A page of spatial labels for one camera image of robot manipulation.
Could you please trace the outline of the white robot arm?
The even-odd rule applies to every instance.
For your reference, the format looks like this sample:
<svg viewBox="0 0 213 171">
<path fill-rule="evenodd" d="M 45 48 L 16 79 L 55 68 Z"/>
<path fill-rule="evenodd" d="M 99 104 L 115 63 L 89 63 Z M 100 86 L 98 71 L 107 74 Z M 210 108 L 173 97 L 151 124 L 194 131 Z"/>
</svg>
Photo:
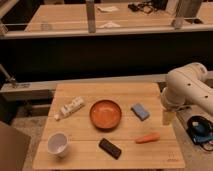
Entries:
<svg viewBox="0 0 213 171">
<path fill-rule="evenodd" d="M 205 84 L 207 75 L 206 67 L 199 62 L 175 68 L 167 73 L 166 87 L 160 95 L 164 125 L 173 121 L 186 100 L 213 116 L 213 88 Z"/>
</svg>

